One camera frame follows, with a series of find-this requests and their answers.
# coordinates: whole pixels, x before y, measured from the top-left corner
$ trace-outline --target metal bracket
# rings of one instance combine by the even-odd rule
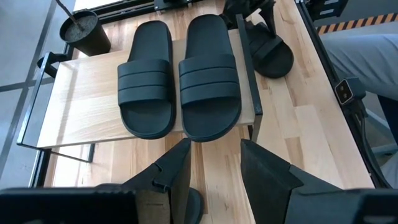
[[[18,135],[18,139],[17,139],[17,145],[18,146],[22,146],[22,147],[27,147],[30,149],[36,149],[38,151],[49,151],[52,154],[58,155],[58,156],[63,156],[63,157],[67,157],[70,159],[74,159],[80,162],[92,162],[92,153],[94,151],[94,147],[90,148],[90,158],[89,160],[84,160],[84,159],[80,159],[80,158],[76,158],[76,157],[72,157],[72,156],[68,156],[68,155],[64,155],[58,152],[53,152],[51,151],[51,149],[42,149],[36,146],[31,146],[28,144],[24,144],[24,138],[26,135],[26,131],[27,131],[27,127],[29,125],[29,121],[30,121],[30,117],[32,116],[32,112],[33,112],[33,108],[37,99],[37,95],[39,93],[39,89],[40,89],[40,84],[42,83],[43,77],[44,77],[44,73],[49,73],[49,75],[53,78],[55,78],[56,74],[57,74],[57,69],[54,68],[53,66],[51,66],[51,64],[56,63],[56,62],[64,62],[66,60],[70,60],[70,57],[72,54],[69,53],[70,49],[68,47],[65,48],[66,53],[65,54],[54,54],[52,52],[47,52],[43,58],[41,58],[37,64],[40,65],[40,74],[39,77],[37,77],[36,79],[36,83],[33,89],[33,93],[32,96],[30,98],[28,107],[27,107],[27,111],[25,113],[25,117],[24,120],[22,122],[22,127],[21,130],[19,131],[19,135]]]

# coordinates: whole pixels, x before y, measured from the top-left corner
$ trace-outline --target wooden platform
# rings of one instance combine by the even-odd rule
[[[92,3],[77,1],[80,8],[93,7]],[[135,29],[145,21],[160,19],[169,26],[173,40],[184,39],[193,18],[219,14],[223,7],[223,1],[204,0],[190,9],[169,11],[161,16],[147,14],[104,27],[112,51],[127,50]],[[274,9],[277,32],[292,48],[295,62],[285,78],[271,80],[257,76],[264,110],[258,143],[338,187],[373,187],[294,1],[277,0]],[[92,164],[52,157],[46,184],[82,187],[124,182],[182,137],[172,134],[154,141],[100,143],[96,145]],[[241,138],[248,138],[244,127],[234,128],[216,141],[193,145],[191,186],[205,198],[202,223],[254,223],[239,170]],[[84,157],[87,149],[87,146],[71,146],[59,150]]]
[[[237,126],[254,122],[248,74],[237,29],[229,31],[241,87],[242,112]],[[173,41],[177,115],[171,133],[182,133],[178,64],[184,59],[186,40]],[[135,138],[123,125],[118,106],[117,67],[127,62],[129,50],[60,63],[40,131],[37,147],[119,141]]]

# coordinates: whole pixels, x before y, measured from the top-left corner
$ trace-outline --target light wood surface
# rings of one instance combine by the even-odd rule
[[[190,9],[160,17],[148,14],[106,24],[105,28],[117,51],[131,46],[134,29],[142,22],[161,19],[170,27],[173,39],[182,39],[194,17],[219,14],[222,8],[223,1],[205,0]],[[292,48],[295,62],[285,78],[257,76],[264,110],[258,143],[338,187],[373,187],[294,1],[277,0],[274,14],[277,32]],[[124,182],[182,137],[173,134],[154,141],[100,143],[92,164],[52,157],[54,170],[49,170],[47,185],[82,187]],[[239,168],[241,138],[248,138],[244,127],[234,128],[216,141],[193,145],[191,186],[205,198],[202,223],[254,223]],[[87,149],[73,146],[59,151],[85,157]]]
[[[237,126],[254,122],[248,75],[237,29],[229,31],[241,87],[242,112]],[[173,41],[177,115],[171,133],[182,128],[178,63],[184,59],[186,40]],[[118,106],[118,65],[129,50],[80,58],[59,65],[37,147],[52,148],[135,138],[123,125]]]

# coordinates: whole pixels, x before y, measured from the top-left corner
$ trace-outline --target person's leg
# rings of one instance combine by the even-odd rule
[[[398,35],[357,35],[325,39],[336,73],[356,76],[366,91],[398,101]]]

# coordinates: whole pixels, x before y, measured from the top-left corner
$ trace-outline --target black slide sandal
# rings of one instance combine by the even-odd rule
[[[185,60],[178,65],[182,123],[196,142],[224,136],[241,114],[241,90],[228,30],[216,15],[191,21]]]
[[[172,40],[161,21],[141,24],[130,56],[118,67],[118,102],[123,124],[142,139],[162,138],[175,122]]]
[[[290,72],[294,62],[293,52],[278,35],[273,36],[262,22],[255,26],[247,22],[246,31],[253,65],[260,75],[280,78]]]

